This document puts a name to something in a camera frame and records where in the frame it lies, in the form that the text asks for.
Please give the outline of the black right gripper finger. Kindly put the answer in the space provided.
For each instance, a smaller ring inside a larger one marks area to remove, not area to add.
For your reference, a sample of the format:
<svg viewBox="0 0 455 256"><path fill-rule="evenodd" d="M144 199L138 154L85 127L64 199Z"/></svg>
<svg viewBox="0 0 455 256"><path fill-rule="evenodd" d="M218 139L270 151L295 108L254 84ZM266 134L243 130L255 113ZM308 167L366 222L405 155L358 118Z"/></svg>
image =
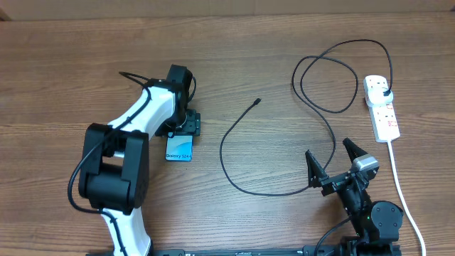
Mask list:
<svg viewBox="0 0 455 256"><path fill-rule="evenodd" d="M305 157L308 169L309 187L321 187L322 182L328 179L327 173L309 150L305 152Z"/></svg>
<svg viewBox="0 0 455 256"><path fill-rule="evenodd" d="M348 153L349 159L350 159L350 161L352 163L354 162L355 159L368 155L368 152L366 152L365 150L361 149L359 146L357 146L349 138L345 138L343 140L343 145L346 148L346 151Z"/></svg>

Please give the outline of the blue Galaxy smartphone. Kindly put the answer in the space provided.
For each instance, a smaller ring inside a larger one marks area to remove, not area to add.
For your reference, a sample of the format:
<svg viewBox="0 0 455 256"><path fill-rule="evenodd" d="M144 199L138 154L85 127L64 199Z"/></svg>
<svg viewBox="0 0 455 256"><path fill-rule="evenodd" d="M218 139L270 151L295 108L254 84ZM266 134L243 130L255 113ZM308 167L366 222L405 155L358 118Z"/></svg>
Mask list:
<svg viewBox="0 0 455 256"><path fill-rule="evenodd" d="M167 161L190 162L193 158L193 137L174 136L167 139L166 155Z"/></svg>

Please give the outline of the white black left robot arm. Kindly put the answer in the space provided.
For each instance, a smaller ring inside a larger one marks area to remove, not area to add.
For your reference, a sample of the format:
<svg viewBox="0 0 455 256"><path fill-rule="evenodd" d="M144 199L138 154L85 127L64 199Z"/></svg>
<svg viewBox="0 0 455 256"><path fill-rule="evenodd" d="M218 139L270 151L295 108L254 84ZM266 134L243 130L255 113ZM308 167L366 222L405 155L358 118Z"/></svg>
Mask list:
<svg viewBox="0 0 455 256"><path fill-rule="evenodd" d="M141 211L149 187L149 142L165 137L167 161L192 160L201 120L188 108L196 78L181 65L172 65L163 80L128 72L122 76L141 86L141 96L120 117L87 128L82 158L68 182L68 200L80 212L103 217L114 245L109 255L152 255Z"/></svg>

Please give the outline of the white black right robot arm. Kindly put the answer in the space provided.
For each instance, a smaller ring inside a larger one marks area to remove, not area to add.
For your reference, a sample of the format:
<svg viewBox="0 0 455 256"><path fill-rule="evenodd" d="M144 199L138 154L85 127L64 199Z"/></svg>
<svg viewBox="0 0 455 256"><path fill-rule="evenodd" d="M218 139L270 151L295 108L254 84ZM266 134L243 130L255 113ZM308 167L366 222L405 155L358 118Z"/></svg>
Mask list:
<svg viewBox="0 0 455 256"><path fill-rule="evenodd" d="M309 187L321 188L321 194L338 195L348 217L327 231L316 245L303 246L304 255L400 255L399 240L404 211L390 201L372 201L367 187L380 168L378 160L354 144L343 140L351 167L345 173L330 177L315 156L305 153ZM346 223L355 235L343 237L337 245L324 245L324 240Z"/></svg>

